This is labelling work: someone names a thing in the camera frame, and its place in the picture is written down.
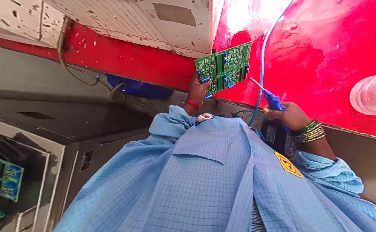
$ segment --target blue container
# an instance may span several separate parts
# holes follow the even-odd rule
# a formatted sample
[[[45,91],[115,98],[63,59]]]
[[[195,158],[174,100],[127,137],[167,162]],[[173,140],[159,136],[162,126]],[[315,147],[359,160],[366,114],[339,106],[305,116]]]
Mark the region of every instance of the blue container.
[[[174,92],[173,90],[168,88],[128,79],[121,76],[116,76],[109,73],[106,73],[106,77],[108,78],[109,84],[113,87],[116,87],[120,83],[124,83],[122,87],[118,88],[118,91],[135,97],[164,100],[168,99]]]

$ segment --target yellow esd label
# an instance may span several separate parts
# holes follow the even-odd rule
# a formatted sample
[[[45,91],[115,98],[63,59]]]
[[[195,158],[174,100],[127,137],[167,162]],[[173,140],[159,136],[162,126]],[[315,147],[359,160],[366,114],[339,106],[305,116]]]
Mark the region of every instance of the yellow esd label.
[[[278,152],[274,152],[274,154],[277,156],[278,160],[280,161],[281,166],[283,166],[283,169],[293,175],[296,175],[300,178],[303,177],[303,175],[295,168],[294,164],[292,164],[286,157],[281,155]]]

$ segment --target green bangle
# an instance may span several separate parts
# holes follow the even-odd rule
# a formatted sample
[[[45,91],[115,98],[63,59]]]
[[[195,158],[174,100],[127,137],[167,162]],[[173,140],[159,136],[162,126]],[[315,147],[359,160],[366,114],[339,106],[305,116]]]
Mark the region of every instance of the green bangle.
[[[297,131],[294,131],[293,135],[294,136],[300,135],[300,134],[306,132],[307,130],[313,128],[317,123],[319,123],[318,120],[313,120],[310,124],[306,125],[305,127],[301,128]]]

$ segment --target red painted surface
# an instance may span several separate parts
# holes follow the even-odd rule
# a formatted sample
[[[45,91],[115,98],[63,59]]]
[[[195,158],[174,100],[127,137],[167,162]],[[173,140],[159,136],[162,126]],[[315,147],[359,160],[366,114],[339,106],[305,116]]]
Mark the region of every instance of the red painted surface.
[[[220,51],[252,40],[249,76],[257,80],[264,34],[286,5],[270,14],[263,3],[227,0],[214,45]],[[195,72],[194,59],[99,36],[79,24],[67,42],[69,63],[158,85],[187,90]],[[0,46],[57,60],[54,49],[4,39]],[[295,0],[271,34],[265,68],[264,87],[313,119],[376,135],[376,116],[358,113],[348,98],[356,82],[376,75],[376,0]],[[257,92],[247,80],[215,97],[255,105]]]

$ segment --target wire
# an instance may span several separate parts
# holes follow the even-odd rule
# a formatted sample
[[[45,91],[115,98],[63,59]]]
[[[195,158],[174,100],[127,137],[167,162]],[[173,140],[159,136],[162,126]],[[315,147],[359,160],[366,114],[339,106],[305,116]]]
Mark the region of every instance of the wire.
[[[237,113],[235,113],[235,115],[236,114],[238,114],[238,113],[241,113],[241,112],[250,112],[250,113],[253,113],[254,111],[252,111],[252,110],[240,110],[240,111],[238,111]],[[259,114],[259,113],[256,113],[258,116],[261,116],[261,117],[263,117],[263,118],[266,118],[266,119],[268,119],[267,117],[265,117],[264,115],[262,115],[262,114]]]
[[[65,17],[65,20],[63,21],[63,25],[62,25],[62,30],[61,30],[61,35],[59,36],[59,39],[58,39],[58,57],[59,57],[59,61],[61,62],[61,65],[64,69],[67,70],[67,72],[74,78],[76,78],[78,81],[84,83],[85,85],[90,85],[90,86],[94,86],[94,85],[97,85],[100,81],[100,78],[97,78],[95,80],[94,83],[88,83],[86,81],[83,81],[81,80],[80,78],[78,78],[77,76],[75,76],[65,65],[65,61],[63,60],[63,52],[62,52],[62,47],[63,47],[63,42],[65,41],[65,35],[66,35],[66,31],[67,31],[67,28],[70,24],[70,18],[69,17]]]
[[[115,88],[113,88],[111,91],[109,91],[109,93],[108,93],[108,100],[109,100],[109,102],[112,102],[113,93],[115,91],[117,91],[118,88],[122,87],[124,84],[125,84],[125,82],[121,82],[117,86],[115,86]]]
[[[72,76],[72,77],[74,77],[74,78],[77,79],[78,81],[84,83],[85,85],[95,86],[95,85],[97,85],[98,83],[101,83],[104,87],[106,87],[106,88],[108,89],[108,91],[109,91],[109,93],[108,93],[108,100],[109,100],[109,102],[112,102],[112,96],[113,96],[113,93],[114,93],[115,91],[117,91],[118,88],[122,87],[122,86],[125,84],[124,82],[121,82],[121,83],[119,83],[116,87],[111,88],[108,84],[106,84],[105,82],[101,81],[102,77],[101,77],[100,75],[94,77],[93,75],[91,75],[91,74],[89,74],[89,73],[87,73],[87,72],[85,72],[85,71],[82,71],[82,70],[80,70],[80,69],[78,69],[78,68],[76,68],[76,67],[70,66],[70,65],[67,66],[67,64],[65,64],[65,61],[64,61],[64,59],[63,59],[63,51],[62,51],[62,48],[63,48],[63,42],[65,41],[66,31],[67,31],[67,29],[68,29],[68,27],[69,27],[69,24],[70,24],[71,20],[72,20],[72,19],[70,19],[69,17],[65,16],[65,20],[63,21],[61,34],[60,34],[59,39],[58,39],[58,48],[57,48],[57,51],[58,51],[58,57],[59,57],[59,63],[61,64],[61,66],[62,66],[62,67],[63,67],[63,68],[64,68],[64,69],[65,69],[65,70],[66,70],[66,71]],[[85,75],[87,75],[87,76],[89,76],[89,77],[91,77],[92,79],[95,80],[95,82],[94,82],[94,83],[88,83],[88,82],[86,82],[86,81],[81,80],[79,77],[75,76],[75,74],[73,74],[72,71],[70,71],[70,70],[68,69],[68,67],[71,68],[71,69],[74,69],[74,70],[76,70],[76,71],[78,71],[78,72],[81,72],[81,73],[83,73],[83,74],[85,74]]]
[[[283,17],[284,12],[288,9],[288,7],[291,5],[292,2],[293,2],[293,0],[290,1],[290,3],[288,4],[288,6],[286,8],[284,8],[280,17],[278,17],[277,21],[275,21],[275,23],[270,27],[270,29],[267,32],[267,35],[264,38],[263,46],[261,48],[261,71],[260,71],[260,84],[261,84],[261,86],[263,86],[263,82],[264,82],[264,56],[265,56],[265,48],[267,46],[268,37],[270,37],[270,34],[273,31],[274,26],[278,23],[280,18]],[[249,121],[248,125],[250,125],[254,121],[255,115],[257,115],[258,106],[260,105],[260,102],[261,102],[263,90],[261,88],[258,88],[258,89],[259,89],[259,93],[258,93],[257,104],[255,105],[255,110],[252,114],[251,120]]]

